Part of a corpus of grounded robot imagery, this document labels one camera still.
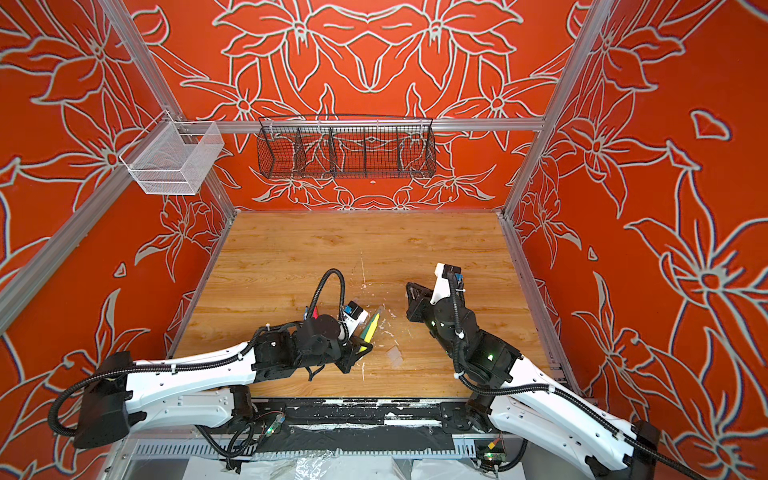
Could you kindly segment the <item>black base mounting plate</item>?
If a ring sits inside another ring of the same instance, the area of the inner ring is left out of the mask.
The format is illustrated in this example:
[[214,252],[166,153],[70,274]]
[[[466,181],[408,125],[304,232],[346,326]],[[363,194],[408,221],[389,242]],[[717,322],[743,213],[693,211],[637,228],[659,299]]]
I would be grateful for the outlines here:
[[473,455],[477,442],[501,436],[463,398],[258,398],[253,412],[209,430],[224,442],[240,433],[247,452],[298,451]]

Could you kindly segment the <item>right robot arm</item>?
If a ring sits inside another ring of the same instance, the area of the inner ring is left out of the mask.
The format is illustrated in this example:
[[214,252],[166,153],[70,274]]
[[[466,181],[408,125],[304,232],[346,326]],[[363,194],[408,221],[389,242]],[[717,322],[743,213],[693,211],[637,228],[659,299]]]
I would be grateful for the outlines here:
[[478,327],[462,293],[406,285],[407,318],[423,324],[451,358],[471,393],[480,427],[518,436],[590,479],[652,479],[664,465],[690,479],[698,473],[658,450],[647,421],[616,417],[553,380],[501,338]]

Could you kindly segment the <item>yellow marker pen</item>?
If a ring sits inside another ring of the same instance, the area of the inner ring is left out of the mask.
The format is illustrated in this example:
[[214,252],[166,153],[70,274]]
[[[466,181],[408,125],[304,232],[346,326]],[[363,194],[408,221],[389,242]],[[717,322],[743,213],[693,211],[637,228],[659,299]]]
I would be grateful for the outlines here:
[[365,345],[369,345],[371,343],[371,340],[373,339],[373,336],[378,328],[378,323],[380,319],[381,313],[377,311],[371,318],[371,320],[368,322],[368,324],[365,326],[363,332],[362,332],[362,342]]

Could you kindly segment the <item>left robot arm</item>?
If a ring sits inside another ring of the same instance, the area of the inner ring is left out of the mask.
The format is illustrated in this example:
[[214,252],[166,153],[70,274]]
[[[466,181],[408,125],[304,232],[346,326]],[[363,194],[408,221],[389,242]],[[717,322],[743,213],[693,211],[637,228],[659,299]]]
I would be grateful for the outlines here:
[[58,395],[47,424],[73,438],[78,449],[106,446],[167,416],[186,395],[232,395],[239,386],[289,378],[298,370],[314,378],[327,365],[347,374],[372,350],[345,322],[320,315],[262,326],[247,342],[205,354],[135,361],[129,352],[118,352]]

